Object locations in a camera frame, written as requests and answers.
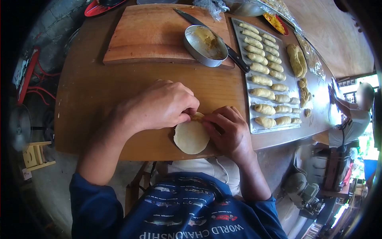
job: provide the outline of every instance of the metal bowl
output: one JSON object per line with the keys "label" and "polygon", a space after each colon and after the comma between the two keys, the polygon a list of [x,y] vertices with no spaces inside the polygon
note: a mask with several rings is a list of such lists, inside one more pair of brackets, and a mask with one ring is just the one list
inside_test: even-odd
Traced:
{"label": "metal bowl", "polygon": [[[216,47],[210,48],[202,39],[195,34],[197,28],[205,28],[217,39]],[[209,28],[200,25],[189,26],[185,30],[184,44],[188,52],[200,63],[208,67],[217,67],[228,57],[228,50],[223,39],[212,32]]]}

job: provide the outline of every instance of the shaped dough roll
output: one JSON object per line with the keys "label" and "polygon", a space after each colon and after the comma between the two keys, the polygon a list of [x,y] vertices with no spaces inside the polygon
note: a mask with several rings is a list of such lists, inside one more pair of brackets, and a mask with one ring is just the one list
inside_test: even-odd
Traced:
{"label": "shaped dough roll", "polygon": [[282,116],[282,117],[276,119],[276,124],[277,125],[287,125],[287,124],[290,124],[291,120],[292,119],[290,118],[290,116]]}
{"label": "shaped dough roll", "polygon": [[264,57],[262,57],[261,55],[258,55],[258,54],[255,54],[255,53],[248,53],[247,54],[248,58],[251,60],[251,61],[254,61],[254,62],[260,62],[262,63],[264,61]]}
{"label": "shaped dough roll", "polygon": [[284,74],[284,73],[281,73],[281,72],[277,72],[275,70],[271,70],[269,72],[269,74],[271,76],[273,76],[274,78],[277,78],[279,80],[282,80],[282,81],[285,81],[287,79],[287,76]]}
{"label": "shaped dough roll", "polygon": [[254,39],[256,39],[256,40],[258,40],[258,41],[261,41],[261,40],[262,40],[261,36],[257,35],[257,34],[254,33],[253,31],[250,31],[250,30],[243,30],[241,33],[243,33],[244,35],[253,37]]}
{"label": "shaped dough roll", "polygon": [[286,103],[289,103],[289,104],[299,104],[300,100],[295,98],[295,97],[292,97],[292,98],[290,98],[290,101],[286,102]]}
{"label": "shaped dough roll", "polygon": [[275,93],[273,93],[273,91],[270,91],[270,90],[265,89],[265,88],[254,88],[251,91],[251,95],[265,97],[265,98],[272,99],[272,100],[275,99]]}
{"label": "shaped dough roll", "polygon": [[275,95],[275,101],[280,103],[288,103],[290,101],[290,97],[287,94],[277,94]]}
{"label": "shaped dough roll", "polygon": [[299,108],[292,108],[292,113],[299,114],[301,113],[301,110]]}
{"label": "shaped dough roll", "polygon": [[261,55],[262,57],[265,56],[265,52],[257,47],[254,47],[252,45],[247,45],[244,47],[247,51]]}
{"label": "shaped dough roll", "polygon": [[261,35],[262,37],[264,37],[265,39],[268,39],[268,40],[270,40],[271,42],[276,43],[276,39],[275,39],[273,36],[268,35],[267,33],[261,33],[260,35]]}
{"label": "shaped dough roll", "polygon": [[259,76],[259,75],[254,75],[252,76],[252,82],[256,84],[261,84],[261,85],[266,85],[266,86],[272,86],[272,80],[264,77],[264,76]]}
{"label": "shaped dough roll", "polygon": [[277,63],[269,62],[269,63],[268,63],[268,66],[269,66],[270,68],[272,68],[272,69],[278,71],[278,72],[284,72],[284,68],[283,68],[281,65],[277,64]]}
{"label": "shaped dough roll", "polygon": [[267,104],[255,105],[255,111],[262,114],[267,114],[267,115],[274,115],[276,113],[275,109],[272,106]]}
{"label": "shaped dough roll", "polygon": [[274,55],[267,55],[266,58],[267,58],[268,60],[274,62],[274,63],[277,63],[277,64],[281,64],[281,63],[282,63],[281,59],[278,58],[278,57],[275,57]]}
{"label": "shaped dough roll", "polygon": [[276,51],[274,48],[272,48],[272,47],[268,47],[268,46],[266,46],[266,47],[264,47],[264,50],[266,50],[266,51],[268,51],[268,52],[270,52],[272,55],[275,55],[275,56],[279,56],[280,55],[280,53],[278,52],[278,51]]}
{"label": "shaped dough roll", "polygon": [[264,39],[264,44],[267,45],[267,46],[273,47],[274,49],[278,50],[278,45],[273,43],[273,42],[271,42],[268,39]]}
{"label": "shaped dough roll", "polygon": [[269,74],[269,69],[263,65],[260,65],[259,63],[252,63],[250,66],[251,70],[261,72],[263,74]]}
{"label": "shaped dough roll", "polygon": [[289,90],[289,87],[287,87],[284,84],[272,84],[271,88],[274,91],[288,91]]}
{"label": "shaped dough roll", "polygon": [[292,108],[289,106],[275,106],[276,113],[292,113]]}
{"label": "shaped dough roll", "polygon": [[262,46],[261,42],[259,42],[256,39],[245,37],[244,38],[244,42],[248,43],[248,44],[250,44],[252,46],[255,46],[257,48],[263,49],[263,46]]}
{"label": "shaped dough roll", "polygon": [[291,124],[301,124],[302,121],[300,118],[292,118],[292,120],[290,121]]}
{"label": "shaped dough roll", "polygon": [[248,25],[248,24],[245,24],[245,23],[240,23],[239,26],[242,27],[242,28],[248,29],[250,31],[253,31],[254,33],[257,33],[257,34],[259,33],[259,31],[256,28],[254,28],[253,26],[251,26],[251,25]]}
{"label": "shaped dough roll", "polygon": [[256,121],[256,123],[264,126],[265,128],[272,128],[273,126],[276,125],[276,121],[274,119],[267,118],[264,116],[255,118],[255,121]]}

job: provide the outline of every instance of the plastic wrap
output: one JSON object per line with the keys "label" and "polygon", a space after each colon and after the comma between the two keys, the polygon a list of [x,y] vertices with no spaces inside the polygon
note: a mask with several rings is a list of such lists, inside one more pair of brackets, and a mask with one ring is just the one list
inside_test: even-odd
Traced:
{"label": "plastic wrap", "polygon": [[194,0],[193,4],[197,7],[206,8],[212,18],[216,21],[220,21],[222,19],[219,15],[221,12],[230,10],[222,0]]}
{"label": "plastic wrap", "polygon": [[320,58],[318,57],[318,54],[316,53],[314,47],[310,45],[310,43],[307,40],[305,40],[300,34],[295,33],[295,35],[302,47],[309,70],[321,77],[323,80],[325,80],[324,68],[322,67]]}

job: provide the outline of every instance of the wooden cutting board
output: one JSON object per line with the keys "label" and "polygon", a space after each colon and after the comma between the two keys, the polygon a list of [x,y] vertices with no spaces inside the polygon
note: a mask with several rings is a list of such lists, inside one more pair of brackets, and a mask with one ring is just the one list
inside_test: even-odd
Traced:
{"label": "wooden cutting board", "polygon": [[[133,62],[198,63],[183,44],[185,30],[191,25],[173,8],[189,13],[211,28],[231,45],[224,13],[214,21],[207,10],[183,4],[144,4],[126,7],[115,28],[104,57],[104,64]],[[232,69],[227,58],[221,67]]]}

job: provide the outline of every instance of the baking tray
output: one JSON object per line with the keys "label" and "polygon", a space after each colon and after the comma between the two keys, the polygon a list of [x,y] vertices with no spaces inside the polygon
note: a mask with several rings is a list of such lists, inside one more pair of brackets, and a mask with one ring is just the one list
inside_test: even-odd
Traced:
{"label": "baking tray", "polygon": [[[239,26],[240,23],[246,23],[246,24],[249,24],[249,23],[247,23],[245,21],[242,21],[242,20],[239,20],[239,19],[236,19],[236,18],[231,18],[231,21],[232,21],[232,24],[233,24],[233,29],[234,29],[235,34],[236,34],[236,38],[238,40],[241,57],[243,58],[243,61],[247,65],[251,65],[254,62],[251,61],[247,57],[247,54],[249,52],[244,48],[244,47],[246,47],[248,45],[248,43],[244,42],[244,38],[247,35],[244,35],[244,34],[241,33],[241,31],[244,30],[244,28]],[[247,96],[248,96],[248,109],[249,109],[249,114],[248,115],[249,115],[249,122],[250,122],[250,126],[249,126],[250,127],[250,131],[251,131],[252,134],[256,134],[256,133],[266,133],[266,132],[273,132],[273,131],[279,131],[279,130],[287,130],[287,129],[290,129],[290,128],[299,128],[300,124],[287,124],[287,125],[275,125],[274,127],[268,129],[268,128],[264,128],[262,125],[259,125],[254,120],[256,117],[259,117],[259,116],[266,116],[268,118],[274,118],[274,119],[275,118],[279,118],[281,116],[290,116],[291,118],[301,118],[301,116],[300,116],[301,114],[276,113],[275,115],[264,115],[262,113],[259,113],[259,112],[255,111],[255,109],[254,109],[254,105],[255,104],[268,104],[268,105],[271,105],[271,106],[283,106],[283,105],[286,105],[286,106],[290,106],[292,108],[299,108],[299,109],[300,109],[300,105],[299,104],[292,105],[292,104],[288,104],[288,103],[280,104],[277,101],[269,100],[269,99],[264,98],[264,97],[255,97],[255,96],[252,96],[250,94],[250,92],[254,88],[266,88],[266,89],[269,89],[269,90],[273,91],[275,94],[287,94],[289,97],[295,97],[295,98],[298,98],[298,99],[300,99],[300,97],[299,97],[299,94],[298,94],[297,81],[296,81],[296,78],[294,77],[294,73],[293,73],[292,67],[290,66],[290,63],[289,63],[289,56],[288,56],[288,53],[287,53],[286,45],[282,42],[282,40],[280,38],[270,34],[269,32],[264,31],[263,29],[258,28],[257,26],[254,26],[252,24],[249,24],[249,25],[255,27],[257,30],[259,30],[260,33],[267,33],[267,34],[273,36],[276,39],[276,44],[279,46],[279,49],[278,49],[278,52],[280,53],[279,58],[282,61],[282,63],[280,65],[284,68],[284,72],[283,73],[286,75],[286,80],[285,81],[280,81],[280,80],[272,77],[269,74],[265,75],[265,74],[262,74],[260,72],[256,72],[256,71],[252,71],[252,70],[249,73],[245,74],[246,87],[247,87]],[[267,51],[264,51],[264,52],[265,52],[265,56],[270,54]],[[268,77],[269,79],[271,79],[273,81],[273,84],[276,84],[276,83],[284,84],[284,85],[289,87],[289,91],[288,92],[274,91],[269,86],[255,84],[251,80],[251,77],[253,75],[260,75],[260,76]]]}

